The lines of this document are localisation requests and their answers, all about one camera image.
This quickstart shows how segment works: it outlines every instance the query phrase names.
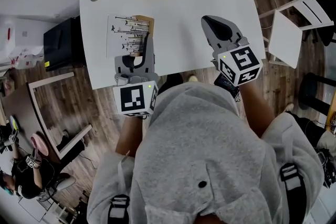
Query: white chair seat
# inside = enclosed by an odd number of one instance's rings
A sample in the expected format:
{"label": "white chair seat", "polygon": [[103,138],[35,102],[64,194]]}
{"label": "white chair seat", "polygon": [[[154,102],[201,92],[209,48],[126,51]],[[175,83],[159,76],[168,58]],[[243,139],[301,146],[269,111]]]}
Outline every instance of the white chair seat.
{"label": "white chair seat", "polygon": [[296,68],[299,60],[302,30],[291,20],[275,11],[268,51],[287,65]]}

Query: pink object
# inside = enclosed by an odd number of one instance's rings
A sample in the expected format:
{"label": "pink object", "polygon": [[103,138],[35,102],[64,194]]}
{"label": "pink object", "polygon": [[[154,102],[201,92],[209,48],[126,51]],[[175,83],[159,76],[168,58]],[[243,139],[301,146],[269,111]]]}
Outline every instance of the pink object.
{"label": "pink object", "polygon": [[49,149],[46,143],[43,141],[43,139],[38,134],[33,134],[30,140],[32,141],[35,149],[40,151],[45,156],[49,155]]}

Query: black shirt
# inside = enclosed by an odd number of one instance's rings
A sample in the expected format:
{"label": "black shirt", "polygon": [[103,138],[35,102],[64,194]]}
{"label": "black shirt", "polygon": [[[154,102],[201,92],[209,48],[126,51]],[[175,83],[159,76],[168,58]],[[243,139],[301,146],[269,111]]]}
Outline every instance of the black shirt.
{"label": "black shirt", "polygon": [[[15,176],[15,190],[18,192],[19,186],[21,187],[21,195],[26,199],[32,199],[38,196],[42,189],[36,186],[34,182],[34,171],[26,163],[26,157],[14,159],[12,168],[12,176]],[[42,178],[42,186],[50,182],[54,176],[53,166],[46,160],[42,160],[40,173]]]}

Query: black button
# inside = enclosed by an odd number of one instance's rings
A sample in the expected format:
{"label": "black button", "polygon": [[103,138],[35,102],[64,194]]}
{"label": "black button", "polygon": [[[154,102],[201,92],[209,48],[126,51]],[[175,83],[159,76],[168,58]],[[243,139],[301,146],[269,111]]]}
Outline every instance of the black button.
{"label": "black button", "polygon": [[204,188],[206,186],[207,182],[205,181],[201,181],[200,183],[198,183],[199,188]]}

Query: forearm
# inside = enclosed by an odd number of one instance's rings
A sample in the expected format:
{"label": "forearm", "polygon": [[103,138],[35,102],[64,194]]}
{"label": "forearm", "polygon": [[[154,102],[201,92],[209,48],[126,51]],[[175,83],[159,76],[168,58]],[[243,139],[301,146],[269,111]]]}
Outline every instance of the forearm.
{"label": "forearm", "polygon": [[130,151],[129,156],[135,157],[137,149],[142,142],[142,119],[138,117],[127,117],[121,129],[115,152],[126,155]]}
{"label": "forearm", "polygon": [[248,124],[258,137],[261,137],[274,120],[274,112],[258,89],[255,80],[239,86],[239,89]]}
{"label": "forearm", "polygon": [[14,159],[20,159],[21,158],[21,154],[19,152],[17,144],[13,143],[12,144],[12,148],[13,148],[13,158]]}
{"label": "forearm", "polygon": [[43,189],[42,187],[42,178],[41,178],[41,173],[39,169],[35,169],[34,170],[34,183],[37,187],[39,187],[40,189]]}

